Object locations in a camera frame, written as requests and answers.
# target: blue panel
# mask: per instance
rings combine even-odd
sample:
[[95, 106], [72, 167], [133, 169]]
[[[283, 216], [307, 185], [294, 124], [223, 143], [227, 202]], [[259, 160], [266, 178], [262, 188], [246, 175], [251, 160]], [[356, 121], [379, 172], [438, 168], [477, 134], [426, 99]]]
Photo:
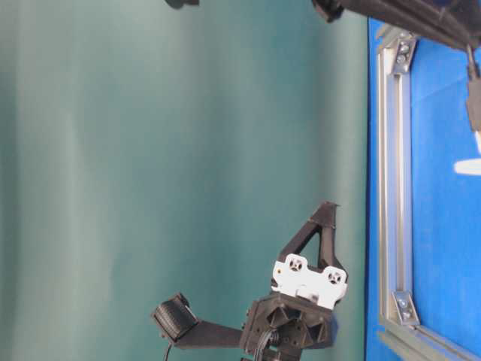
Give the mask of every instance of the blue panel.
[[464, 106], [466, 64], [461, 52], [419, 42], [412, 71], [413, 293], [423, 324], [481, 355], [481, 177], [453, 171], [456, 161], [479, 156]]
[[376, 31], [382, 23], [369, 20], [369, 70], [370, 70], [370, 122], [369, 122], [369, 245], [368, 245], [368, 320], [366, 330], [366, 360], [383, 361], [400, 360], [377, 337], [383, 330], [378, 323], [379, 303], [377, 285], [377, 72], [376, 48], [379, 41], [375, 40]]

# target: green backdrop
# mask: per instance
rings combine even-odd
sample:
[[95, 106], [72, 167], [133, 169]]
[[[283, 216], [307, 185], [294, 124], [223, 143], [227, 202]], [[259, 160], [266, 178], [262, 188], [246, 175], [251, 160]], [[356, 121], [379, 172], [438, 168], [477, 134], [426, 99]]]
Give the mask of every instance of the green backdrop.
[[303, 360], [362, 359], [366, 34], [310, 1], [0, 0], [0, 359], [159, 360], [179, 290], [239, 327], [322, 199], [349, 290]]

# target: black robotic arm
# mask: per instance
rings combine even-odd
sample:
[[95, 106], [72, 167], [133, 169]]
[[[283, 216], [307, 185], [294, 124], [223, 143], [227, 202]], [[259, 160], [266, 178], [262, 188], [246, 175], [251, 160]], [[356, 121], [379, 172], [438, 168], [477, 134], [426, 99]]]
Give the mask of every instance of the black robotic arm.
[[[254, 301], [242, 329], [197, 318], [178, 293], [152, 313], [162, 337], [181, 349], [239, 347], [255, 361], [298, 361], [305, 348], [331, 346], [336, 331], [332, 311], [347, 290], [347, 273], [334, 254], [335, 212], [334, 203], [323, 203], [282, 249], [271, 293]], [[299, 253], [316, 233], [319, 258], [308, 265]]]

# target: black cable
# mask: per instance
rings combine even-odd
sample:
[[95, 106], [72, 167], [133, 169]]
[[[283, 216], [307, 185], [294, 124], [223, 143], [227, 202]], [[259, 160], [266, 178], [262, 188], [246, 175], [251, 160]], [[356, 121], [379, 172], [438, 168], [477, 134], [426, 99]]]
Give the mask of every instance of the black cable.
[[262, 333], [259, 338], [259, 343], [257, 344], [256, 352], [254, 353], [254, 361], [262, 361], [264, 349], [268, 346], [273, 332], [274, 329], [268, 329]]
[[164, 361], [168, 361], [168, 355], [171, 352], [172, 344], [168, 344], [167, 348], [165, 349], [164, 353]]

